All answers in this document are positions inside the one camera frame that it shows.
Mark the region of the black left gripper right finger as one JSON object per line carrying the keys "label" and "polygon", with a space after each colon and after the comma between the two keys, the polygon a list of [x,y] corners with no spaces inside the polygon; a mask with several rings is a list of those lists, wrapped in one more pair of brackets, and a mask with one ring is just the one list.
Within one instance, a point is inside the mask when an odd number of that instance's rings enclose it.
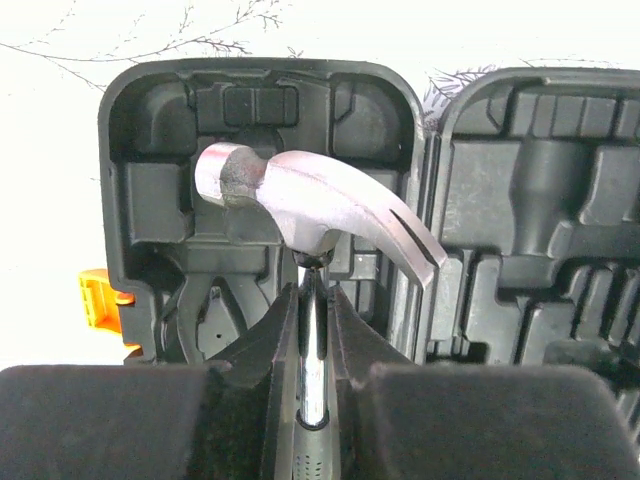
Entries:
{"label": "black left gripper right finger", "polygon": [[418,365],[329,294],[346,479],[635,479],[615,388],[639,371],[599,345],[553,343],[531,366]]}

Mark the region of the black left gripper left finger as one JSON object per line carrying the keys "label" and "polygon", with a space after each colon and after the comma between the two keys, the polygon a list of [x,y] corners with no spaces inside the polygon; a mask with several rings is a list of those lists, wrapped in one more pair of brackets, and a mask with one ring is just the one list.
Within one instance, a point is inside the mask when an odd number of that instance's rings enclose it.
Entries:
{"label": "black left gripper left finger", "polygon": [[4,370],[2,477],[290,478],[297,300],[202,364]]}

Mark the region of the black plastic tool case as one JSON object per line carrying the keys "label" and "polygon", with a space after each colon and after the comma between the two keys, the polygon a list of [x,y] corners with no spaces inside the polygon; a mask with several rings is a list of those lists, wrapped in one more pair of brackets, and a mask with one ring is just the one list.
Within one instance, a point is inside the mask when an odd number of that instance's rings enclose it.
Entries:
{"label": "black plastic tool case", "polygon": [[143,63],[107,87],[111,319],[129,361],[200,364],[312,268],[417,363],[574,364],[639,425],[639,74],[439,74],[270,58]]}

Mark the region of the steel claw hammer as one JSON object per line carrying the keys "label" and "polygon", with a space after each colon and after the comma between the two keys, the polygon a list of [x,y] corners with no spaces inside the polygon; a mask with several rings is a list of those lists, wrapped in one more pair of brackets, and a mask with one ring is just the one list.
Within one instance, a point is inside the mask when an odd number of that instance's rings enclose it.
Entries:
{"label": "steel claw hammer", "polygon": [[331,425],[328,266],[342,233],[381,250],[427,287],[446,253],[391,190],[336,159],[287,151],[268,160],[248,146],[216,143],[199,156],[198,194],[224,206],[257,205],[274,220],[298,267],[299,404],[292,444],[282,447],[294,479],[330,479],[338,465]]}

